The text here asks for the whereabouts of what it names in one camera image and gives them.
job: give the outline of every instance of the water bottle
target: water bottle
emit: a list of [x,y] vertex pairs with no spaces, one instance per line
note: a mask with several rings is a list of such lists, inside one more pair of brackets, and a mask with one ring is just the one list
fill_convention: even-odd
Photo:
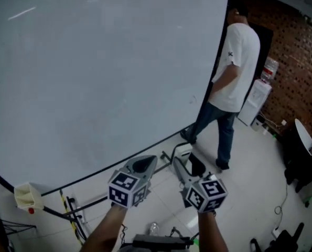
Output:
[[276,75],[276,72],[278,70],[278,66],[279,66],[278,61],[276,61],[270,57],[267,57],[263,71],[262,71],[262,74],[261,74],[261,79],[265,83],[270,83]]

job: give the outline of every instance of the yellow-black striped pole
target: yellow-black striped pole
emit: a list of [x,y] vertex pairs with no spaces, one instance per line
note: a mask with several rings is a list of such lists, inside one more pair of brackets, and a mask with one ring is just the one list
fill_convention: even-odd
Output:
[[[66,200],[65,200],[65,198],[64,198],[64,196],[63,196],[62,190],[59,190],[59,193],[60,193],[60,197],[61,197],[63,206],[65,207],[65,211],[66,211],[66,213],[67,213],[67,212],[69,212],[69,210],[68,210],[67,202],[66,202]],[[78,230],[77,230],[77,227],[76,227],[75,223],[72,222],[72,221],[71,221],[71,226],[72,226],[72,229],[74,230],[74,234],[76,235],[76,238],[78,239],[80,245],[83,245],[83,243],[82,243],[82,241],[81,241],[81,239],[80,239],[80,236],[79,236],[79,232],[78,232]]]

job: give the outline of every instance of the white t-shirt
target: white t-shirt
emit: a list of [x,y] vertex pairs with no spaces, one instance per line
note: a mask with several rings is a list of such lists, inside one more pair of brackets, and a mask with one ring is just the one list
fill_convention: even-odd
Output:
[[226,112],[240,112],[255,74],[260,49],[260,39],[250,26],[242,23],[228,26],[219,66],[212,82],[217,81],[230,64],[240,67],[239,76],[213,95],[209,100],[213,106]]

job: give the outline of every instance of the red brick wall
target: red brick wall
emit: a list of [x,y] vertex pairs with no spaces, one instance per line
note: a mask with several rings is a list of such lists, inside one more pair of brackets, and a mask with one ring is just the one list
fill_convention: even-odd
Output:
[[299,119],[312,135],[312,26],[296,9],[276,0],[243,0],[249,21],[273,30],[269,56],[279,62],[272,92],[262,112],[287,126]]

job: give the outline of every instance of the black shoe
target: black shoe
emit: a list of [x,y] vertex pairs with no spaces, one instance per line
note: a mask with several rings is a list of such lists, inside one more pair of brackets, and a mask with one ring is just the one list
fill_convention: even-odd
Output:
[[220,168],[221,170],[228,170],[229,169],[228,163],[219,163],[217,160],[216,164],[217,164],[217,167]]
[[185,130],[182,130],[180,131],[180,136],[181,138],[183,138],[184,140],[186,140],[187,142],[189,142],[191,145],[195,144],[197,142],[197,138],[195,138],[194,140],[192,141],[188,141],[187,140],[187,136],[186,136],[186,131]]

